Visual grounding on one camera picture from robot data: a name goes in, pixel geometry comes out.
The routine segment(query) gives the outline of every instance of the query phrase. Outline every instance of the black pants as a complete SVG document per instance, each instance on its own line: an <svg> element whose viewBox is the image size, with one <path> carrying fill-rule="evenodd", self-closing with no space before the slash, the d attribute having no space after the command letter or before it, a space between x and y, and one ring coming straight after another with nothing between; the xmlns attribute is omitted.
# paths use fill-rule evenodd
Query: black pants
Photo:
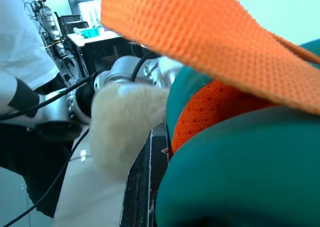
<svg viewBox="0 0 320 227"><path fill-rule="evenodd" d="M64 88L57 76L51 82L38 88L39 94ZM35 204L52 184L70 153L70 143L42 140L35 131L25 127L0 124L0 167L21 175L27 186L27 193ZM37 210L53 218L58 203L63 173Z"/></svg>

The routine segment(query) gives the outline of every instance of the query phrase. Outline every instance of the robotic arm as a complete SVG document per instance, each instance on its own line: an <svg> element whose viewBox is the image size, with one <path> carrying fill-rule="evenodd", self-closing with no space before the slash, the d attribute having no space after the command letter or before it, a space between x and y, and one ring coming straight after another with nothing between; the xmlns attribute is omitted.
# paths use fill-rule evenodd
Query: robotic arm
<svg viewBox="0 0 320 227"><path fill-rule="evenodd" d="M129 83L140 58L124 56L111 68L91 77L91 80L52 103L25 115L2 120L0 124L19 125L36 130L50 141L72 141L91 121L91 106L95 94L112 82ZM182 64L165 56L148 59L141 66L135 82L170 88ZM0 116L27 110L47 101L65 89L39 95L24 82L0 71Z"/></svg>

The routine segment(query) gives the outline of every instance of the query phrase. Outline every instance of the table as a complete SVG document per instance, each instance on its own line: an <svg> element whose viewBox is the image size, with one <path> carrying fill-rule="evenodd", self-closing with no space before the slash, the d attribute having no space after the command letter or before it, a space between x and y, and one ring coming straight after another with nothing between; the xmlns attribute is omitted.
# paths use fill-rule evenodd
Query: table
<svg viewBox="0 0 320 227"><path fill-rule="evenodd" d="M99 36L92 38L84 38L80 33L71 33L67 37L73 43L73 50L75 57L79 63L81 69L86 69L89 75L92 75L96 71L105 70L105 65L102 61L104 57L102 51L108 48L111 52L117 54L117 48L115 46L129 43L130 41L123 38L121 35L113 31L102 31Z"/></svg>
<svg viewBox="0 0 320 227"><path fill-rule="evenodd" d="M165 125L161 124L154 128L152 135L163 137L162 139L166 140ZM145 167L139 163L136 165L141 168ZM135 182L135 180L129 178L128 182ZM68 164L52 227L118 227L120 219L121 227L132 226L130 223L128 225L126 223L133 221L130 216L135 214L137 210L130 208L122 210L124 194L128 192L128 189L125 182L111 181L97 172L90 155L86 136Z"/></svg>

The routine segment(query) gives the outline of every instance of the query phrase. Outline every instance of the window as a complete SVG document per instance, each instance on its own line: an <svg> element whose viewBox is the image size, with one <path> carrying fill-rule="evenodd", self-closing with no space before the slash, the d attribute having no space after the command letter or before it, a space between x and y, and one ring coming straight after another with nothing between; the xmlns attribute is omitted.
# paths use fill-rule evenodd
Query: window
<svg viewBox="0 0 320 227"><path fill-rule="evenodd" d="M90 27L97 27L101 20L101 0L69 0L74 15L81 14Z"/></svg>

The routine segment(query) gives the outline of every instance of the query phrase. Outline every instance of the person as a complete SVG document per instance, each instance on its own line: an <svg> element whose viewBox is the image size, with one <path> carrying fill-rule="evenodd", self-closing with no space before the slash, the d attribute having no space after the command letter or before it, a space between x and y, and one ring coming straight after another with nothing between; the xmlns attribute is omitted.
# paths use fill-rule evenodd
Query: person
<svg viewBox="0 0 320 227"><path fill-rule="evenodd" d="M47 54L38 29L22 0L0 0L0 70L15 76L32 90L46 95L65 87L59 70ZM0 167L21 175L35 204L47 191L68 158L63 142L48 142L24 126L0 124ZM37 210L53 218L64 174Z"/></svg>

